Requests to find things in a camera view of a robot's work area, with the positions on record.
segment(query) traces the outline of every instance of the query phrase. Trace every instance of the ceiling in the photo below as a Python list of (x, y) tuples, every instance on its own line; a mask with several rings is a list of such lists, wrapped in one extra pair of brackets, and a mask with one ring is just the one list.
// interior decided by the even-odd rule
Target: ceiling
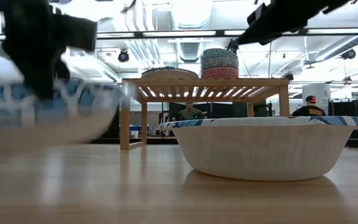
[[(214, 0), (212, 3), (209, 3), (210, 0), (199, 0), (199, 4), (195, 4), (194, 0), (138, 0), (136, 8), (123, 16), (119, 11), (128, 2), (130, 1), (72, 0), (68, 4), (54, 3), (54, 5), (73, 16), (86, 17), (94, 21), (102, 19), (99, 22), (98, 32), (172, 30), (171, 10), (176, 10), (176, 14), (181, 14), (181, 19), (186, 22), (191, 22), (192, 19), (197, 21), (197, 17), (200, 20), (202, 17), (200, 14), (208, 15), (210, 12), (209, 29), (245, 29), (248, 26), (247, 16), (258, 6), (254, 4), (254, 0)], [(308, 27), (358, 27), (358, 2), (348, 4), (329, 15), (318, 15), (309, 21)], [(241, 77), (280, 77), (291, 72), (296, 81), (342, 80), (346, 76), (352, 76), (352, 80), (358, 80), (358, 45), (353, 47), (357, 54), (354, 59), (343, 60), (333, 57), (313, 64), (312, 69), (306, 69), (309, 65), (304, 65), (305, 61), (312, 60), (315, 53), (342, 38), (342, 36), (283, 37), (273, 41), (271, 45), (242, 45), (237, 52)], [(183, 63), (180, 60), (178, 44), (174, 44), (176, 41), (157, 39), (137, 43), (134, 40), (100, 40), (97, 42), (98, 53), (95, 59), (102, 62), (100, 68), (95, 68), (97, 66), (94, 62), (84, 63), (83, 59), (79, 59), (84, 56), (67, 55), (66, 59), (70, 61), (70, 68), (76, 71), (75, 74), (81, 74), (82, 78), (103, 82), (111, 80), (103, 75), (103, 71), (106, 70), (119, 78), (140, 77), (142, 71), (153, 65), (148, 62), (150, 60), (156, 63), (154, 66), (169, 65), (199, 72), (198, 62)], [(211, 38), (193, 41), (201, 43), (202, 49), (210, 49), (226, 47), (229, 39)], [(154, 49), (154, 56), (158, 52), (160, 60), (156, 60), (151, 52), (154, 43), (157, 48)], [(132, 46), (132, 50), (134, 45), (138, 48), (145, 47), (143, 62), (138, 62), (129, 45)], [(129, 61), (120, 63), (117, 59), (120, 50), (128, 48)], [(333, 86), (338, 89), (342, 87), (343, 85)], [(301, 85), (292, 86), (290, 91), (296, 97), (295, 95), (301, 92)], [(358, 86), (354, 86), (351, 91), (357, 94)]]

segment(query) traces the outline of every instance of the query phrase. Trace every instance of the ceiling duct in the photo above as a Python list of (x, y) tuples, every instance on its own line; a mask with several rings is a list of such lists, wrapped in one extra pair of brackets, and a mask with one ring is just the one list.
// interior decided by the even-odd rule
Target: ceiling duct
[(358, 45), (358, 36), (344, 37), (341, 40), (333, 43), (332, 45), (326, 47), (323, 50), (320, 50), (317, 54), (315, 54), (313, 56), (314, 58), (313, 62), (305, 62), (305, 63), (323, 62), (325, 60), (341, 55), (357, 45)]
[[(173, 30), (206, 30), (212, 14), (212, 0), (172, 0), (171, 22)], [(179, 43), (179, 57), (184, 62), (198, 61), (202, 43)]]

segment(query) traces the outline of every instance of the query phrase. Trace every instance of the wooden table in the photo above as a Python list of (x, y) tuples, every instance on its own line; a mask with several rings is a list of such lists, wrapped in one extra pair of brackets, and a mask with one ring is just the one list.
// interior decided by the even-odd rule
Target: wooden table
[(358, 149), (313, 180), (202, 174), (178, 146), (115, 145), (0, 154), (0, 224), (358, 224)]
[(237, 79), (123, 79), (124, 89), (135, 92), (142, 104), (141, 142), (129, 144), (130, 97), (121, 101), (121, 149), (146, 145), (147, 102), (246, 102), (248, 116), (254, 116), (254, 103), (279, 95), (280, 115), (290, 115), (287, 78)]

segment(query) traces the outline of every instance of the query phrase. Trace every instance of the camera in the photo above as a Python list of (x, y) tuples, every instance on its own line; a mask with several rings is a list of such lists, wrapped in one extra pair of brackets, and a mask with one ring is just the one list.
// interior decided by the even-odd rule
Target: camera
[(121, 50), (120, 54), (118, 55), (118, 61), (122, 63), (129, 61), (128, 50), (125, 49)]

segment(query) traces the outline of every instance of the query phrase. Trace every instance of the wooden leg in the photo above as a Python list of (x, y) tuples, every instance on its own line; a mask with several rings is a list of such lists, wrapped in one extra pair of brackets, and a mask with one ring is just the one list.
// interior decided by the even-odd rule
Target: wooden leg
[(280, 86), (280, 91), (278, 95), (280, 99), (280, 116), (291, 116), (288, 86)]
[(142, 142), (147, 142), (147, 103), (142, 103)]
[(121, 100), (121, 130), (119, 144), (121, 149), (129, 149), (129, 112), (131, 109), (131, 98), (122, 97)]
[(254, 104), (247, 103), (247, 117), (251, 118), (254, 116)]

